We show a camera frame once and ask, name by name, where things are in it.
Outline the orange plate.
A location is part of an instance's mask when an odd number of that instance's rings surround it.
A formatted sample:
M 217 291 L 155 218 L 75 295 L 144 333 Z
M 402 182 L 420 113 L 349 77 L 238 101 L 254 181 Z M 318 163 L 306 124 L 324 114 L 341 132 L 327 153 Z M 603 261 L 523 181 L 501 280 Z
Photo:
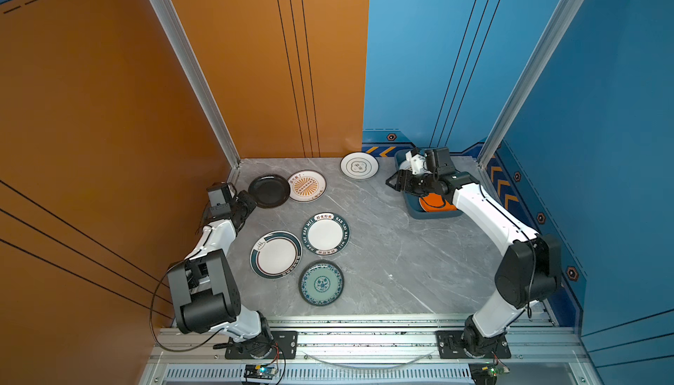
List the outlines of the orange plate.
M 426 213 L 446 213 L 457 211 L 454 204 L 447 201 L 443 196 L 430 193 L 419 198 L 419 205 Z

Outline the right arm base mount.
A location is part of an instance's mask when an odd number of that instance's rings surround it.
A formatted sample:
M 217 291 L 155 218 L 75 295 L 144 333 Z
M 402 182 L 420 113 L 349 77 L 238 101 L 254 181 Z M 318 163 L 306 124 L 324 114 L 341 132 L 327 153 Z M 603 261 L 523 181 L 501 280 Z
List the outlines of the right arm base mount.
M 484 338 L 471 332 L 459 330 L 438 331 L 435 333 L 439 355 L 449 359 L 489 359 L 508 360 L 512 358 L 506 335 Z

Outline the black plate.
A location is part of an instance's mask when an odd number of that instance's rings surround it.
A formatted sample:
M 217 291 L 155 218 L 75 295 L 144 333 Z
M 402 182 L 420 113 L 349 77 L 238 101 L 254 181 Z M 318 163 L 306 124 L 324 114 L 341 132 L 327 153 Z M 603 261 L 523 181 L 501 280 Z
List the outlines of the black plate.
M 287 202 L 291 187 L 286 178 L 278 174 L 267 174 L 255 178 L 247 191 L 255 199 L 258 207 L 274 209 Z

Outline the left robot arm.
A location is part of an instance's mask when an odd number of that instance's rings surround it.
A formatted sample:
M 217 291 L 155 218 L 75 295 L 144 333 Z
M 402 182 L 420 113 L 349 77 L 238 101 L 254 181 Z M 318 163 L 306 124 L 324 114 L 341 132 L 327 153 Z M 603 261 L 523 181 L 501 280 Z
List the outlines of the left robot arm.
M 226 257 L 256 208 L 246 191 L 231 183 L 207 189 L 201 237 L 195 248 L 167 272 L 177 327 L 183 334 L 225 334 L 236 343 L 263 334 L 262 315 L 242 304 Z

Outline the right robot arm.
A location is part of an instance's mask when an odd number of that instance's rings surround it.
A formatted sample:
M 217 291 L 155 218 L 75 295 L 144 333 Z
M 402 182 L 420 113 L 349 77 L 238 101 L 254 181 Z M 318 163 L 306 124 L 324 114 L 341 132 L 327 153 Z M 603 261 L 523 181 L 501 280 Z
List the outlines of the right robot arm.
M 508 213 L 476 177 L 456 169 L 447 148 L 408 151 L 386 184 L 418 198 L 439 195 L 480 227 L 500 251 L 496 291 L 466 320 L 466 343 L 478 346 L 503 336 L 532 304 L 561 288 L 561 246 L 556 239 L 542 236 Z

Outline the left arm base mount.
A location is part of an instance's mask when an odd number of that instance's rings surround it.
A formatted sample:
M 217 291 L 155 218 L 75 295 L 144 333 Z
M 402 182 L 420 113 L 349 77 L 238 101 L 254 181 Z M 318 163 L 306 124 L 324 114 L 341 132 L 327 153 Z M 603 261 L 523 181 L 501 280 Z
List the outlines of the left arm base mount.
M 259 338 L 244 343 L 229 343 L 226 348 L 227 360 L 272 360 L 277 357 L 294 360 L 298 349 L 297 331 L 273 331 L 271 337 L 261 335 Z

